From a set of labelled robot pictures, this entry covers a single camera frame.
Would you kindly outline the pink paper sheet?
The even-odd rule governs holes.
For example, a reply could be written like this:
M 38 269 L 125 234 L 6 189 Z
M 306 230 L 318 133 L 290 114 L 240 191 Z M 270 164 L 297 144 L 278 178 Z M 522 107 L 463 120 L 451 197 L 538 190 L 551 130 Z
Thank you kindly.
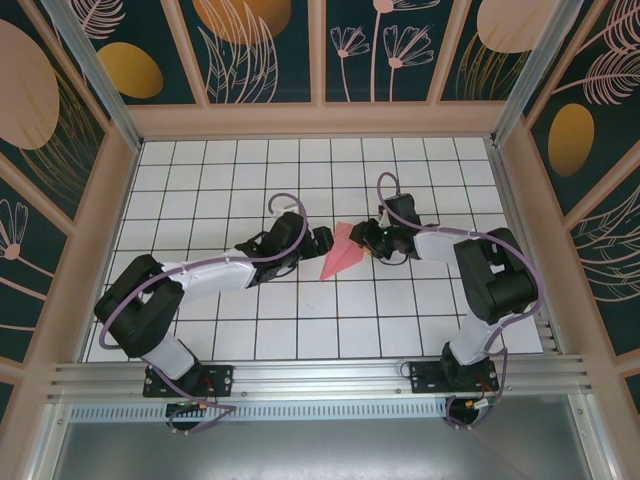
M 353 228 L 353 224 L 346 222 L 338 222 L 336 224 L 333 235 L 334 244 L 325 256 L 320 274 L 321 281 L 355 266 L 364 259 L 365 251 L 350 239 Z

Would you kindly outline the grey metal sheet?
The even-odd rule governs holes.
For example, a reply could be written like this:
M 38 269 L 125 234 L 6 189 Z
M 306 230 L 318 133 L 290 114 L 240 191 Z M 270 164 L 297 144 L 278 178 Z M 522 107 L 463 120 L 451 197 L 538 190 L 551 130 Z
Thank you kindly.
M 52 480 L 592 480 L 570 430 L 457 432 L 437 419 L 69 427 Z

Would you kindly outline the aluminium mounting rail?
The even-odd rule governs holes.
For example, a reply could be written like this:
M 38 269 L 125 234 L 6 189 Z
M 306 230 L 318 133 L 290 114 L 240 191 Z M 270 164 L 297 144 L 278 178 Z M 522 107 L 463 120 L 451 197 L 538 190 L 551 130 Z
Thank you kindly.
M 233 401 L 405 398 L 411 395 L 401 359 L 239 361 Z M 55 367 L 45 390 L 50 403 L 140 400 L 142 362 L 72 363 Z M 514 355 L 508 359 L 504 394 L 586 394 L 592 382 L 578 355 Z

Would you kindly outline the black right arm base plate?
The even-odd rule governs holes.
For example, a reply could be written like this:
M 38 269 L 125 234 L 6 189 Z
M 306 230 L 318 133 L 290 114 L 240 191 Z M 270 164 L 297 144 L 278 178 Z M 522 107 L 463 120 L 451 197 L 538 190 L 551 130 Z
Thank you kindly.
M 442 361 L 409 363 L 411 389 L 417 393 L 480 393 L 483 387 L 499 389 L 495 364 L 485 359 L 473 365 L 446 366 Z

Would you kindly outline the aluminium side rail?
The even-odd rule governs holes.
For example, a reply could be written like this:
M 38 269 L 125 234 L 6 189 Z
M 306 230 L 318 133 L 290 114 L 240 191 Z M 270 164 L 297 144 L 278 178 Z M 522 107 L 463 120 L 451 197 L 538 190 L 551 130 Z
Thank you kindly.
M 511 340 L 514 332 L 523 331 L 523 325 L 531 324 L 535 326 L 536 336 L 544 354 L 565 355 L 565 341 L 562 337 L 552 301 L 548 297 L 549 289 L 545 284 L 544 271 L 540 265 L 539 255 L 531 236 L 519 193 L 509 171 L 506 157 L 502 150 L 493 145 L 490 140 L 487 140 L 485 145 L 508 227 L 518 241 L 522 253 L 535 267 L 543 286 L 543 292 L 540 295 L 542 306 L 537 313 L 506 327 L 503 330 L 503 337 L 506 340 Z

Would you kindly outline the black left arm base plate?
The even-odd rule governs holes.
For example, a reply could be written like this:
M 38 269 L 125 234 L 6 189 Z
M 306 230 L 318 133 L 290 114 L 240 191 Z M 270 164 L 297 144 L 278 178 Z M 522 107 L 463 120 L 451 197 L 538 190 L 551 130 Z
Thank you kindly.
M 198 399 L 231 396 L 234 367 L 231 365 L 196 364 L 185 375 L 173 380 L 181 391 Z M 176 392 L 151 366 L 145 369 L 142 396 L 144 398 L 177 398 Z

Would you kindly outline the aluminium corner post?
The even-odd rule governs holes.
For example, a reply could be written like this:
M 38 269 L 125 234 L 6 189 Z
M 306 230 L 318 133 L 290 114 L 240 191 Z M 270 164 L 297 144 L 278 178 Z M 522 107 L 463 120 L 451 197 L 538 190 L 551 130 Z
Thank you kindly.
M 563 42 L 569 36 L 571 28 L 574 24 L 580 24 L 578 17 L 583 5 L 594 1 L 557 0 L 490 132 L 490 145 L 493 148 L 498 149 L 508 139 L 534 91 L 557 57 Z
M 39 0 L 102 105 L 138 153 L 141 137 L 92 40 L 107 40 L 126 17 L 123 0 Z

